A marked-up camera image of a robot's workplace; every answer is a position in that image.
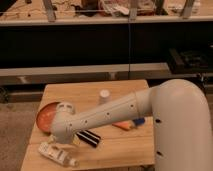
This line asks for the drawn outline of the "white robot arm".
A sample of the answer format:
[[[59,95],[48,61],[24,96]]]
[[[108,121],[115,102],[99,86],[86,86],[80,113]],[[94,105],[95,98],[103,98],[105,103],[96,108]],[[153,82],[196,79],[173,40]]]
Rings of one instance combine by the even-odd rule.
[[[93,109],[58,112],[51,124],[56,142],[67,144],[79,131],[151,114],[155,171],[213,171],[213,131],[207,99],[194,83],[168,80]]]

